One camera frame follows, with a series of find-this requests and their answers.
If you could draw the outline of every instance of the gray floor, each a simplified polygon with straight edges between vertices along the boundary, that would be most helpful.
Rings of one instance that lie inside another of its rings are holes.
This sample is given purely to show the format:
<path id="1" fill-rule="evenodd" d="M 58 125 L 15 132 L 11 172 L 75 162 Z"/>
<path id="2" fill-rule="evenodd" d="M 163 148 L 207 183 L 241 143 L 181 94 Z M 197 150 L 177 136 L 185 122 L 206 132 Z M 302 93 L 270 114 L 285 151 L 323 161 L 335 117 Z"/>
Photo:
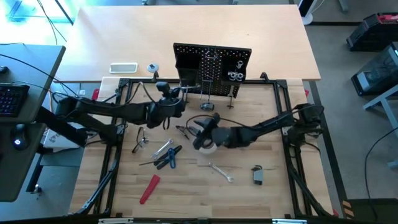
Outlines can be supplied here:
<path id="1" fill-rule="evenodd" d="M 99 1 L 109 5 L 112 1 Z M 134 0 L 130 4 L 138 5 L 141 1 Z M 227 1 L 213 1 L 223 4 Z M 209 1 L 157 1 L 158 4 L 209 4 Z M 241 1 L 241 4 L 286 4 L 287 1 Z M 341 11 L 338 0 L 325 0 L 322 7 L 314 12 L 315 21 L 361 21 L 375 12 L 398 11 L 396 0 L 348 0 L 350 10 Z M 322 80 L 317 83 L 321 101 L 325 106 L 333 146 L 345 185 L 348 198 L 366 198 L 364 186 L 364 158 L 371 145 L 382 135 L 391 130 L 386 117 L 380 111 L 364 111 L 362 105 L 367 99 L 359 97 L 351 84 L 350 78 L 375 53 L 350 52 L 345 39 L 355 27 L 306 27 L 315 59 Z M 79 89 L 77 84 L 71 86 Z M 91 96 L 98 84 L 83 84 L 87 96 Z M 62 90 L 55 85 L 54 89 Z M 395 135 L 381 141 L 374 149 L 368 161 L 368 179 L 371 196 L 374 198 L 398 197 L 398 172 L 390 170 L 387 162 L 398 159 L 398 143 Z M 331 169 L 322 141 L 322 163 L 328 182 L 333 207 L 341 214 L 336 197 L 336 190 Z M 46 167 L 40 177 L 39 184 L 44 193 L 37 197 L 21 191 L 14 203 L 0 203 L 0 220 L 21 218 L 51 217 L 68 212 L 78 169 L 72 167 Z"/>

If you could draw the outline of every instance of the red marker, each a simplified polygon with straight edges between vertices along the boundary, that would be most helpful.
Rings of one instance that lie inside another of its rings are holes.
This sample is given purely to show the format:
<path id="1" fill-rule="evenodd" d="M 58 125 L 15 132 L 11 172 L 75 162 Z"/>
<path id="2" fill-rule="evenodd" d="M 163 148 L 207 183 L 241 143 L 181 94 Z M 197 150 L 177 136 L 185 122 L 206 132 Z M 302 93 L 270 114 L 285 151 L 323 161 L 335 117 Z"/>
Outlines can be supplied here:
<path id="1" fill-rule="evenodd" d="M 139 203 L 143 205 L 151 195 L 151 193 L 155 190 L 156 185 L 159 183 L 160 177 L 158 175 L 154 175 L 152 179 L 149 182 L 148 187 L 145 189 L 144 194 L 142 195 L 141 199 L 139 200 Z"/>

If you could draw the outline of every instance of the computer mouse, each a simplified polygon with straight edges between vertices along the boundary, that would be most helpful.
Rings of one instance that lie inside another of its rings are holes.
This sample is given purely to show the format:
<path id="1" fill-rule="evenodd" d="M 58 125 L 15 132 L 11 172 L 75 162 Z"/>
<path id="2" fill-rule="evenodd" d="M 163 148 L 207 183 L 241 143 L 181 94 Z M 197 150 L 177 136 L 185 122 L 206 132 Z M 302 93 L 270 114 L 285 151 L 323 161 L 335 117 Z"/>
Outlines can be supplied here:
<path id="1" fill-rule="evenodd" d="M 29 146 L 29 136 L 27 128 L 24 124 L 17 124 L 15 128 L 11 129 L 11 143 L 15 149 L 21 151 Z"/>

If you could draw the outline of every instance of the pegboard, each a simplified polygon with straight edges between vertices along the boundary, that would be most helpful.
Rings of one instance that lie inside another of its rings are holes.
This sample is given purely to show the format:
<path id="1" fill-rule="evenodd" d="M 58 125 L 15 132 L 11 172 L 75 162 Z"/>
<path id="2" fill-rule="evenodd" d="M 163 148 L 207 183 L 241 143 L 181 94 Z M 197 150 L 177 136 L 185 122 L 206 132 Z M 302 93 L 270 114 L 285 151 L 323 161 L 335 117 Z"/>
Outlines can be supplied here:
<path id="1" fill-rule="evenodd" d="M 242 61 L 241 68 L 246 77 L 251 49 L 174 43 L 174 54 L 180 79 L 184 73 L 185 77 L 195 79 L 195 83 L 201 85 L 201 88 L 188 89 L 188 93 L 202 92 L 208 95 L 210 92 L 210 95 L 228 96 L 232 87 L 233 96 L 236 98 L 239 85 L 244 79 L 241 82 L 229 81 L 228 67 L 235 67 L 238 60 Z"/>

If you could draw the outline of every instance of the wooden table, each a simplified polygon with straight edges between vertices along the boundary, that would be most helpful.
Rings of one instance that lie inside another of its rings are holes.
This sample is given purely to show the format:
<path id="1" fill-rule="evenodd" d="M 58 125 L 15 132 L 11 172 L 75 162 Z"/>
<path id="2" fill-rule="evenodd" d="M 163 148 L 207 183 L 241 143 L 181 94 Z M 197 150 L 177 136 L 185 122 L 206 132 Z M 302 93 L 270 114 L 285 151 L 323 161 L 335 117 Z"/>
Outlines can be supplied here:
<path id="1" fill-rule="evenodd" d="M 157 63 L 160 77 L 177 78 L 173 43 L 252 49 L 247 78 L 320 79 L 296 5 L 83 7 L 57 78 L 100 82 L 118 62 L 137 62 L 134 76 Z"/>
<path id="2" fill-rule="evenodd" d="M 99 100 L 113 94 L 118 82 L 118 78 L 103 78 Z M 301 80 L 288 80 L 288 85 L 292 106 L 307 101 Z M 146 86 L 154 99 L 160 98 L 161 94 L 153 84 Z M 194 150 L 192 137 L 190 141 L 185 139 L 174 127 L 185 125 L 186 120 L 194 115 L 211 114 L 199 109 L 203 100 L 198 98 L 199 95 L 189 95 L 186 111 L 181 118 L 171 119 L 169 130 L 165 131 L 161 126 L 146 128 L 150 142 L 136 154 L 131 151 L 136 144 L 138 126 L 129 125 L 124 136 L 112 214 L 122 212 L 124 217 L 152 218 L 283 218 L 286 213 L 293 214 L 280 131 L 260 137 L 245 149 L 221 147 L 213 154 L 203 155 Z M 133 102 L 148 100 L 140 88 Z M 216 105 L 214 112 L 218 112 L 221 117 L 247 125 L 277 115 L 273 88 L 269 85 L 241 85 L 231 110 L 226 107 L 229 103 L 227 97 L 211 97 L 211 101 Z M 110 123 L 110 118 L 97 118 Z M 233 124 L 222 121 L 220 126 Z M 140 163 L 151 161 L 150 156 L 169 138 L 183 146 L 176 156 L 176 169 L 167 166 L 157 170 L 152 164 L 139 166 Z M 93 144 L 85 149 L 70 206 L 71 212 L 77 211 L 97 188 L 104 149 L 102 144 Z M 301 156 L 308 188 L 326 211 L 331 213 L 318 151 L 304 145 Z M 234 183 L 228 183 L 222 175 L 209 168 L 209 161 L 231 174 L 235 178 Z M 263 185 L 253 184 L 251 168 L 257 164 L 264 168 Z M 160 183 L 148 201 L 140 205 L 139 199 L 154 174 L 160 176 Z M 297 192 L 304 211 L 302 194 L 299 189 Z"/>

